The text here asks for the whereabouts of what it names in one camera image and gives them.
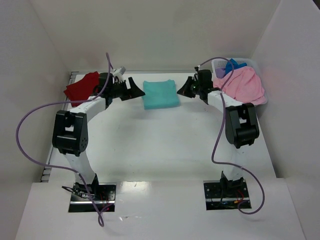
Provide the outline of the teal t shirt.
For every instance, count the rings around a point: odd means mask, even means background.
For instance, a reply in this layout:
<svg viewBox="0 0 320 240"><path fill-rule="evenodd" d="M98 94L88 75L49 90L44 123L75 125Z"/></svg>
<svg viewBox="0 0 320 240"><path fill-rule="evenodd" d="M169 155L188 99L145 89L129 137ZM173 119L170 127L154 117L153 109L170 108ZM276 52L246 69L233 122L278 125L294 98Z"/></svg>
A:
<svg viewBox="0 0 320 240"><path fill-rule="evenodd" d="M144 81L143 91L145 95L142 99L145 110L174 108L180 105L174 80Z"/></svg>

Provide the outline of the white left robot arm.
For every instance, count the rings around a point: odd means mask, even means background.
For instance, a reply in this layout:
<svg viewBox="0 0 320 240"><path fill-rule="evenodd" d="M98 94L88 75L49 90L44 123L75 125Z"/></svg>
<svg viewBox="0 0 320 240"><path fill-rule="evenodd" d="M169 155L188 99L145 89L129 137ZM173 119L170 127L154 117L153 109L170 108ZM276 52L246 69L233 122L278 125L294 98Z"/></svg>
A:
<svg viewBox="0 0 320 240"><path fill-rule="evenodd" d="M71 169L75 170L73 192L79 196L87 193L96 198L102 189L86 153L89 143L88 123L105 111L113 99L127 101L143 97L145 93L135 84L132 77L124 80L121 72L92 72L87 76L95 77L97 83L93 85L86 102L56 113L52 144L64 155Z"/></svg>

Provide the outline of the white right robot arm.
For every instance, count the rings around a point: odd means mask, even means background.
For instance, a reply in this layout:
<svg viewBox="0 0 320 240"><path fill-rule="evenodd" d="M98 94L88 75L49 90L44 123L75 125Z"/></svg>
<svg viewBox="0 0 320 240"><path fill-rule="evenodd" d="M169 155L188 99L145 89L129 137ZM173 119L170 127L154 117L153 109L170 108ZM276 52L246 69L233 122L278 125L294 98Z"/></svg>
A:
<svg viewBox="0 0 320 240"><path fill-rule="evenodd" d="M227 96L219 87L214 87L211 71L198 67L195 68L195 74L187 78L177 94L187 98L199 96L205 104L222 112L222 123L211 160L214 164L223 166L219 180L221 195L226 196L239 191L244 185L243 172L245 171L240 163L245 159L249 146L253 145L260 135L254 104L237 102ZM233 146L233 154L229 162L215 159L222 134L225 134L226 140Z"/></svg>

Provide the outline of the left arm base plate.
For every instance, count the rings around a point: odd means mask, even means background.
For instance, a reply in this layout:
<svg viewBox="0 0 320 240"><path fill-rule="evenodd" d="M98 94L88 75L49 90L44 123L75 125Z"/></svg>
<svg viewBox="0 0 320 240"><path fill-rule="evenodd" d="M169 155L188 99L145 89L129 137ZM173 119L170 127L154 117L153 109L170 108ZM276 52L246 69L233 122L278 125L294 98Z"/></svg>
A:
<svg viewBox="0 0 320 240"><path fill-rule="evenodd" d="M74 188L66 187L65 189L71 192L69 202L69 213L92 213L95 212L95 208L89 198L86 191L74 191ZM114 212L116 201L116 183L100 183L99 193L97 195L92 194L92 198L99 211L102 212Z"/></svg>

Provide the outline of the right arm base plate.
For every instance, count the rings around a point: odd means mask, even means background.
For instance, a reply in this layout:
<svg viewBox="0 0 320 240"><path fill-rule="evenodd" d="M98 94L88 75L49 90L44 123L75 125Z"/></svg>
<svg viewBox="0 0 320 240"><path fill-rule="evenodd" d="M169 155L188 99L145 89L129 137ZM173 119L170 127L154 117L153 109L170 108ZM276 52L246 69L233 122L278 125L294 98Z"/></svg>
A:
<svg viewBox="0 0 320 240"><path fill-rule="evenodd" d="M203 188L207 211L236 210L239 204L240 209L252 208L246 182L235 189L223 190L219 181L204 181Z"/></svg>

